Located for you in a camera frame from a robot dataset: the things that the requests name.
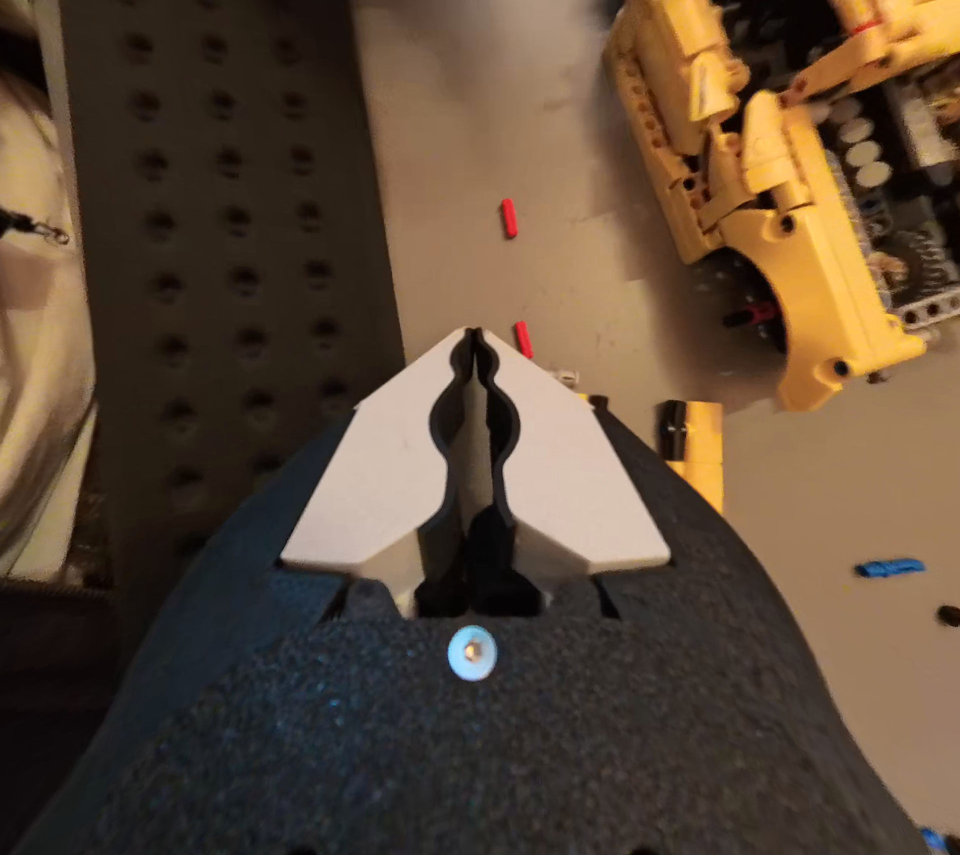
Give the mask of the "dark perforated foam pad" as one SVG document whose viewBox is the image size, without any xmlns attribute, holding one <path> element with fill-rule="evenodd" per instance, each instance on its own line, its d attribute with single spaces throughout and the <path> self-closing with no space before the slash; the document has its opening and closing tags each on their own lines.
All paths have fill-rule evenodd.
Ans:
<svg viewBox="0 0 960 855">
<path fill-rule="evenodd" d="M 396 374 L 351 0 L 34 0 L 134 648 L 211 535 Z"/>
</svg>

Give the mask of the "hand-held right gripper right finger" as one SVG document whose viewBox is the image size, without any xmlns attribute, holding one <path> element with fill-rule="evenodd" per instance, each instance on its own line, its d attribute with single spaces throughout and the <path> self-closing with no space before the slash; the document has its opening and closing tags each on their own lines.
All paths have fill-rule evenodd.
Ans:
<svg viewBox="0 0 960 855">
<path fill-rule="evenodd" d="M 489 331 L 470 335 L 491 486 L 468 530 L 471 608 L 537 616 L 569 585 L 665 567 L 666 538 L 592 404 Z"/>
</svg>

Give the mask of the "yellow black brick subassembly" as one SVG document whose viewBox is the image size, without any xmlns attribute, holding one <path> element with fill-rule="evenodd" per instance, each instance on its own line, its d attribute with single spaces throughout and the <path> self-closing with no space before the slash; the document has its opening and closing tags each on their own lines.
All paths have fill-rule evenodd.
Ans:
<svg viewBox="0 0 960 855">
<path fill-rule="evenodd" d="M 656 418 L 656 450 L 716 513 L 724 514 L 723 415 L 720 404 L 667 400 Z"/>
</svg>

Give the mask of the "yellow toy brick car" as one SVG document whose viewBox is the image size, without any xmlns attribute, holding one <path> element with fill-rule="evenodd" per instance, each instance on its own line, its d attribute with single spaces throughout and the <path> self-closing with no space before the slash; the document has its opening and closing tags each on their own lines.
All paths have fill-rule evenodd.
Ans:
<svg viewBox="0 0 960 855">
<path fill-rule="evenodd" d="M 621 0 L 606 69 L 687 265 L 820 408 L 958 318 L 959 0 Z"/>
</svg>

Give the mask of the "grey desk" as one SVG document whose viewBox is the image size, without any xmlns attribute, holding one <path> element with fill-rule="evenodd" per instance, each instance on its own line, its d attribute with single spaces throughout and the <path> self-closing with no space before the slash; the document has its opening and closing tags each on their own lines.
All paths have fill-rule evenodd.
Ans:
<svg viewBox="0 0 960 855">
<path fill-rule="evenodd" d="M 681 263 L 605 64 L 606 0 L 350 0 L 403 362 L 204 543 L 29 853 L 929 853 L 958 836 L 958 317 L 783 408 L 786 358 Z M 504 237 L 500 202 L 515 204 Z M 492 498 L 475 368 L 454 570 L 403 617 L 280 554 L 355 406 L 459 328 L 597 412 L 671 551 L 536 616 L 469 597 Z M 724 514 L 659 406 L 723 407 Z M 856 576 L 861 562 L 927 571 Z"/>
</svg>

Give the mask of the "person's white shirt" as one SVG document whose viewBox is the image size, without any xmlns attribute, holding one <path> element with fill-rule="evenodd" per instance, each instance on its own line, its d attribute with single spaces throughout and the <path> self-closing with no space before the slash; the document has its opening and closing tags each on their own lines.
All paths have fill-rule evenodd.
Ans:
<svg viewBox="0 0 960 855">
<path fill-rule="evenodd" d="M 97 414 L 90 309 L 33 0 L 1 4 L 1 574 L 54 584 Z"/>
</svg>

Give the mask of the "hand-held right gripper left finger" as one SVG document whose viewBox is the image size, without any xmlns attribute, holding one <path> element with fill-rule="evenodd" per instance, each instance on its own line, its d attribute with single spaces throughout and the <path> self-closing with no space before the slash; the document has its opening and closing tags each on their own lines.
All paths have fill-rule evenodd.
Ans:
<svg viewBox="0 0 960 855">
<path fill-rule="evenodd" d="M 474 329 L 459 328 L 355 405 L 279 561 L 378 582 L 416 616 L 461 548 L 454 449 L 473 378 Z"/>
</svg>

